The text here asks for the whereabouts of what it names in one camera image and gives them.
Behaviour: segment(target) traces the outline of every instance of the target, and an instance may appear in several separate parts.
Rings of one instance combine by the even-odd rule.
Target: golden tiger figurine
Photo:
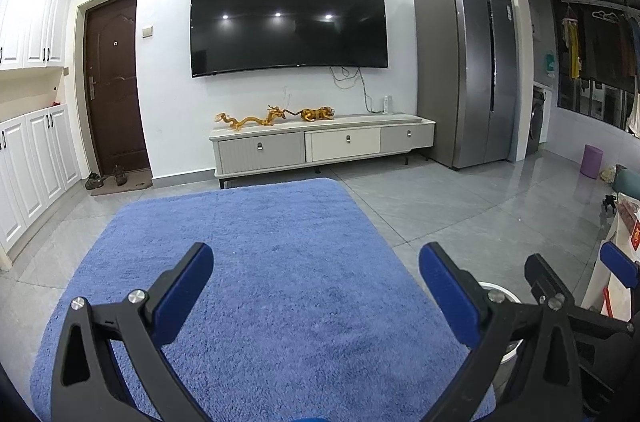
[[[258,119],[258,117],[245,117],[242,121],[238,121],[235,117],[227,117],[226,113],[219,113],[216,115],[216,122],[224,121],[225,123],[231,123],[231,128],[235,131],[239,131],[244,123],[248,123],[252,121],[254,123],[258,123],[261,126],[273,126],[274,119],[281,117],[282,119],[286,119],[287,116],[284,114],[285,110],[280,110],[280,107],[269,107],[269,113],[266,119]]]
[[[328,119],[329,121],[331,121],[333,120],[335,113],[334,109],[332,109],[331,107],[322,107],[316,110],[303,108],[302,110],[300,110],[300,112],[297,113],[293,113],[291,110],[284,111],[290,113],[291,115],[299,115],[300,117],[302,117],[302,120],[306,121],[307,123],[312,123],[316,119]]]

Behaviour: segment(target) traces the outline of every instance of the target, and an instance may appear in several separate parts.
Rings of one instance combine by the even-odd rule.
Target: front door
[[[149,167],[136,82],[136,0],[86,14],[84,77],[89,124],[102,175]]]

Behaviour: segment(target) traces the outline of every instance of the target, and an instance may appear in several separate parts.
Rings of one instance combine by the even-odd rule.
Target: black tv screen
[[[194,77],[296,66],[387,68],[385,0],[191,0]]]

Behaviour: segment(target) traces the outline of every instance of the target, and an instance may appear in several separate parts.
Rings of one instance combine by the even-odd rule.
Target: white tv cabinet
[[[408,153],[433,145],[435,122],[415,115],[342,115],[333,121],[279,120],[273,126],[209,135],[220,188],[235,177]]]

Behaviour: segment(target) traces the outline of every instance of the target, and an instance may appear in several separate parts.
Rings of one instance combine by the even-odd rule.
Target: refrigerator
[[[453,169],[510,156],[517,63],[510,0],[414,0],[418,115]]]

